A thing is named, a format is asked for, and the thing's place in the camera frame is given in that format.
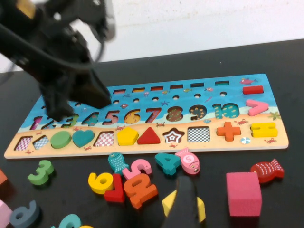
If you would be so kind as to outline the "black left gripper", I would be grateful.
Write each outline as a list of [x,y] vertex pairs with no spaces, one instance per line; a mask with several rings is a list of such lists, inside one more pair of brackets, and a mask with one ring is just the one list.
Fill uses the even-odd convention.
[[111,95],[92,70],[86,41],[74,33],[70,23],[79,19],[92,24],[88,9],[65,9],[57,21],[58,9],[37,9],[29,18],[19,9],[0,11],[0,53],[14,59],[16,65],[35,77],[41,85],[47,116],[61,121],[73,114],[69,105],[70,86],[67,80],[53,80],[71,74],[71,101],[91,107],[109,106]]

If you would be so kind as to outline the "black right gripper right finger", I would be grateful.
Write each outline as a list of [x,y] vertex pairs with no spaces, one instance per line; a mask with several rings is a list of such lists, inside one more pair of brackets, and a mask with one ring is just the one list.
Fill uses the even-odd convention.
[[197,205],[197,194],[194,183],[189,177],[187,180],[187,220],[189,228],[199,228],[199,216],[198,216],[198,205]]

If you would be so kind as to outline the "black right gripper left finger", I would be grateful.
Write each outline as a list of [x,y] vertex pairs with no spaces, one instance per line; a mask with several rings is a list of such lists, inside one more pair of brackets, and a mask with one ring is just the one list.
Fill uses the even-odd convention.
[[181,176],[177,179],[177,192],[175,199],[173,201],[172,208],[168,214],[168,217],[163,223],[164,228],[184,228],[186,226],[186,222],[184,219],[184,196],[186,187],[186,177]]

